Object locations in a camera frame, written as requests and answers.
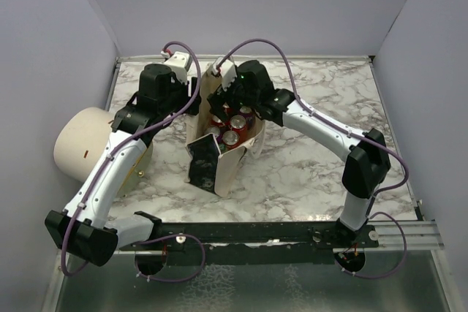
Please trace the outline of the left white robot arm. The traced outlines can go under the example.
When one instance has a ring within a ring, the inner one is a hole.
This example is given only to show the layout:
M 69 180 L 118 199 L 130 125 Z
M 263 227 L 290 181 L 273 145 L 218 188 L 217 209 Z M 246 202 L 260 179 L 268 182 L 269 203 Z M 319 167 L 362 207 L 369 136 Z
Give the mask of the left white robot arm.
M 121 221 L 108 221 L 108 213 L 120 188 L 137 162 L 149 149 L 154 136 L 178 116 L 195 114 L 200 100 L 202 71 L 188 76 L 189 65 L 165 61 L 148 64 L 140 73 L 139 88 L 113 118 L 102 155 L 78 193 L 60 212 L 52 210 L 45 226 L 61 251 L 61 270 L 67 269 L 71 254 L 98 267 L 114 251 L 139 243 L 156 248 L 161 231 L 146 214 L 134 214 Z

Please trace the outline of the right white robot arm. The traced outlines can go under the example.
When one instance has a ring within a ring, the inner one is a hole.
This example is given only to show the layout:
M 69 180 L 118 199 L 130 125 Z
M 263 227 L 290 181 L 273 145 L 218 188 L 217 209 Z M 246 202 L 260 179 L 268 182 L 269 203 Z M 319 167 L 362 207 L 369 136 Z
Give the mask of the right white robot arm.
M 207 101 L 211 113 L 222 121 L 227 120 L 226 106 L 234 110 L 248 107 L 259 119 L 312 138 L 344 162 L 341 181 L 347 194 L 336 239 L 345 247 L 359 242 L 372 196 L 390 169 L 383 134 L 377 129 L 351 128 L 315 110 L 292 91 L 275 88 L 267 69 L 257 60 L 240 65 L 216 60 L 208 67 L 208 76 L 219 81 Z

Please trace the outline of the red cola can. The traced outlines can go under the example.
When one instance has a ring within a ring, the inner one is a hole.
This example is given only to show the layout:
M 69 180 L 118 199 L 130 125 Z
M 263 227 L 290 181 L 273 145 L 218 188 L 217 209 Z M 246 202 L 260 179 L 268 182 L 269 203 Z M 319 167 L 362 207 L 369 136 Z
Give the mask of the red cola can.
M 245 117 L 242 115 L 234 115 L 230 119 L 230 128 L 239 135 L 248 132 L 248 126 Z

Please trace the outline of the beige canvas tote bag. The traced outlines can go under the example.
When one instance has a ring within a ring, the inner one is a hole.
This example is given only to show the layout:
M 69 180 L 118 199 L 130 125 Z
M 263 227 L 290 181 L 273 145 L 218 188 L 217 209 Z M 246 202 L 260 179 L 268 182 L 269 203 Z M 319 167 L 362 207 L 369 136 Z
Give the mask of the beige canvas tote bag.
M 211 73 L 212 66 L 212 63 L 208 63 L 202 69 L 199 113 L 185 117 L 186 151 L 189 155 L 186 182 L 220 197 L 227 197 L 245 155 L 249 153 L 256 159 L 261 154 L 265 141 L 265 122 L 256 118 L 246 141 L 224 153 L 213 136 L 204 135 L 212 117 L 208 95 L 215 92 L 222 82 L 221 78 Z

